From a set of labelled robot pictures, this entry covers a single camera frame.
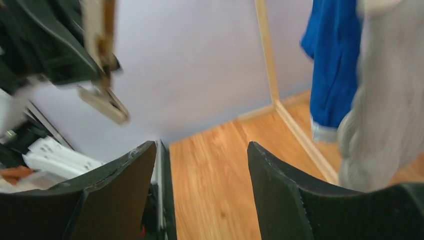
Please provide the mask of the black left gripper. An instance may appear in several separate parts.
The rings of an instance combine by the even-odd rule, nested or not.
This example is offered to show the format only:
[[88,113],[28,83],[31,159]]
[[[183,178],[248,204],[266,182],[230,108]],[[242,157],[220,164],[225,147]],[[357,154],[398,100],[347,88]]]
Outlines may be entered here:
[[100,78],[85,49],[81,0],[0,3],[0,87],[9,95],[30,77],[64,86]]

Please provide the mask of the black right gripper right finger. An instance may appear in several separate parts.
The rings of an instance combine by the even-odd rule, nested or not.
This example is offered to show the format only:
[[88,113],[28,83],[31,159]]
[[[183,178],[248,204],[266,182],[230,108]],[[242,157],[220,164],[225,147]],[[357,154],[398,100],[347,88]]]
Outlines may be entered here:
[[363,193],[320,180],[257,142],[247,147],[264,240],[421,240],[424,186],[402,183]]

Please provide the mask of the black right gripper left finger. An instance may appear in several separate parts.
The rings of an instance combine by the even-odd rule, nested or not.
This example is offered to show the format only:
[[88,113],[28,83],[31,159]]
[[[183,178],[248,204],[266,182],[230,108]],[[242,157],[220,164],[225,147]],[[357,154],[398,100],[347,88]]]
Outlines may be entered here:
[[120,158],[47,190],[0,195],[3,240],[137,240],[157,147]]

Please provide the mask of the wooden clip hanger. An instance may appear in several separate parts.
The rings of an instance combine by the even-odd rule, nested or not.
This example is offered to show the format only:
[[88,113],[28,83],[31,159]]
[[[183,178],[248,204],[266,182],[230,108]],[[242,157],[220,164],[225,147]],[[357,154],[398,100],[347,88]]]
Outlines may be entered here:
[[125,125],[130,113],[112,90],[112,72],[119,68],[114,54],[116,1],[81,0],[80,6],[84,48],[97,64],[100,77],[92,81],[92,90],[79,86],[79,97],[116,124]]

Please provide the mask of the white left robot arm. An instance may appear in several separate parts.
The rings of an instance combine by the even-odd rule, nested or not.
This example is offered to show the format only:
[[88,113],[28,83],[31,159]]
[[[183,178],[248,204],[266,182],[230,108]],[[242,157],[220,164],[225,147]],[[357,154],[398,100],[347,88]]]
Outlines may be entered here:
[[102,164],[58,142],[27,115],[34,89],[75,85],[79,97],[118,125],[128,109],[112,90],[114,0],[0,3],[0,190],[46,190]]

